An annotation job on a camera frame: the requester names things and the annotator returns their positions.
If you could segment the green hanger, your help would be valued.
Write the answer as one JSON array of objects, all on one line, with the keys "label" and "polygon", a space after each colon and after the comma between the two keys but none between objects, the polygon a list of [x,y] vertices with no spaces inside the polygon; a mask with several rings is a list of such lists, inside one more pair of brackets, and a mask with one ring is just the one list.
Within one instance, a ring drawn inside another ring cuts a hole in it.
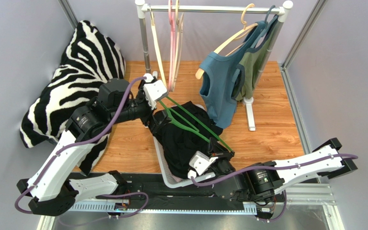
[{"label": "green hanger", "polygon": [[[216,134],[214,131],[212,131],[209,127],[207,127],[203,122],[201,122],[197,117],[195,117],[192,113],[190,113],[188,110],[183,108],[181,105],[179,105],[175,100],[170,98],[169,96],[166,96],[166,98],[173,102],[179,109],[181,109],[185,114],[190,116],[197,124],[199,124],[201,127],[203,127],[209,134],[211,134],[213,137],[215,137],[226,149],[228,149],[230,152],[233,151],[232,148],[229,147],[229,145],[222,140],[218,134]],[[189,131],[201,139],[203,139],[205,142],[210,143],[210,140],[203,134],[201,134],[200,130],[193,125],[190,121],[188,121],[185,117],[183,117],[181,114],[179,114],[177,111],[175,111],[172,107],[167,107],[165,103],[162,100],[159,100],[158,103],[164,108],[165,112],[167,113],[167,117],[169,118],[169,123],[175,125],[176,127]],[[183,120],[186,124],[189,126],[180,123],[175,117],[178,116],[181,120]]]}]

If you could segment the pink lilac tank top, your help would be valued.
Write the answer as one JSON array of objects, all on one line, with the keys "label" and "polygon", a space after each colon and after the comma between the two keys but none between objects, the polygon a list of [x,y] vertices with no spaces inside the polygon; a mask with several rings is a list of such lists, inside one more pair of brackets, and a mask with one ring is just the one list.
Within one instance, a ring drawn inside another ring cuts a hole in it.
[{"label": "pink lilac tank top", "polygon": [[180,177],[177,177],[175,175],[173,175],[171,172],[170,172],[170,177],[176,182],[176,183],[179,183],[181,182],[183,179],[180,178]]}]

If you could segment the cream white hanger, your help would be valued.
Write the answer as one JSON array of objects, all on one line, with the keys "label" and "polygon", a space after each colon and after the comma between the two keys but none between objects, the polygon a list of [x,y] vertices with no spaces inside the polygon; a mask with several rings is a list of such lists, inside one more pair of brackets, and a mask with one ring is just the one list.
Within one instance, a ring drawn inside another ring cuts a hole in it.
[{"label": "cream white hanger", "polygon": [[156,52],[156,59],[157,59],[157,63],[158,63],[159,71],[160,71],[160,77],[161,77],[161,80],[162,80],[164,86],[167,88],[168,87],[167,86],[167,80],[166,80],[165,73],[164,73],[162,57],[161,57],[161,51],[160,51],[160,46],[159,46],[158,37],[157,37],[155,17],[154,17],[154,13],[152,11],[150,11],[150,26],[151,26],[151,31],[152,31],[154,48],[155,48],[155,52]]}]

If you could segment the beige hanger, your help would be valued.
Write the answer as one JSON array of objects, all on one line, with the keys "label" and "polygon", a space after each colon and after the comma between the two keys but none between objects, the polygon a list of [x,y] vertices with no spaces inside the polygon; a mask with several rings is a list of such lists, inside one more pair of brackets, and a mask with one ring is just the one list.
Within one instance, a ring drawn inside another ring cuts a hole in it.
[{"label": "beige hanger", "polygon": [[174,53],[174,66],[173,66],[173,78],[172,78],[172,91],[174,91],[180,63],[181,63],[181,57],[182,57],[182,48],[183,48],[183,30],[184,30],[184,13],[179,13],[179,0],[175,2],[175,53]]}]

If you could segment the pink plastic hanger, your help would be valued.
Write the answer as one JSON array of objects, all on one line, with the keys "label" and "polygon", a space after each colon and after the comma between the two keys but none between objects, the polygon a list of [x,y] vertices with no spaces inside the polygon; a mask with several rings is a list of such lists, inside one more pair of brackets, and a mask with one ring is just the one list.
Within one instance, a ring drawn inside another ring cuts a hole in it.
[{"label": "pink plastic hanger", "polygon": [[175,77],[175,58],[176,58],[176,23],[175,13],[172,9],[172,0],[168,1],[168,16],[170,23],[170,73],[169,73],[169,91],[173,92],[173,82]]}]

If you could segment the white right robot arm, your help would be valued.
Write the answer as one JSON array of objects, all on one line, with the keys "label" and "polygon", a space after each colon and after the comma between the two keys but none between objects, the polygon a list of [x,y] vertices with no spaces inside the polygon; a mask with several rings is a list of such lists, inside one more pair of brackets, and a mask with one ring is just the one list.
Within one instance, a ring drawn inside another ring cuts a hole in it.
[{"label": "white right robot arm", "polygon": [[357,170],[354,160],[358,156],[339,153],[341,146],[337,138],[332,138],[310,154],[227,170],[208,184],[223,199],[267,204],[292,185],[322,177],[332,179]]}]

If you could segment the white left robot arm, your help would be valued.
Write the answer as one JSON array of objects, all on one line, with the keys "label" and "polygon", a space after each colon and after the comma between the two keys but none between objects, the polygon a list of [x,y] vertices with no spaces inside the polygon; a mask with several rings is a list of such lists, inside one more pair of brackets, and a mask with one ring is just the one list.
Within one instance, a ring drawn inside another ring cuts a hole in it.
[{"label": "white left robot arm", "polygon": [[151,130],[156,128],[153,112],[157,102],[168,95],[168,89],[162,80],[148,73],[135,82],[139,83],[135,98],[130,98],[133,82],[111,79],[99,87],[96,97],[73,112],[43,166],[33,177],[17,183],[21,197],[30,197],[27,210],[15,201],[18,211],[56,217],[85,199],[130,196],[127,182],[118,171],[85,179],[71,179],[69,175],[88,158],[100,139],[111,133],[113,125],[140,119]]}]

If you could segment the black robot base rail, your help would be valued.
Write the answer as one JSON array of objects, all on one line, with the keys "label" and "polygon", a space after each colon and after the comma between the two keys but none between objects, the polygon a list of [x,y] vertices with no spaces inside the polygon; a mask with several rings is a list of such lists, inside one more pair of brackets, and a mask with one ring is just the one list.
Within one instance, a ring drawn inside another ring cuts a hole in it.
[{"label": "black robot base rail", "polygon": [[122,173],[119,176],[126,184],[118,186],[115,196],[129,194],[129,209],[138,209],[145,202],[145,209],[182,211],[238,211],[245,202],[257,206],[285,202],[285,195],[279,190],[282,179],[274,172],[268,172],[268,182],[259,179],[253,172],[245,172],[209,186],[186,186],[169,188],[162,174]]}]

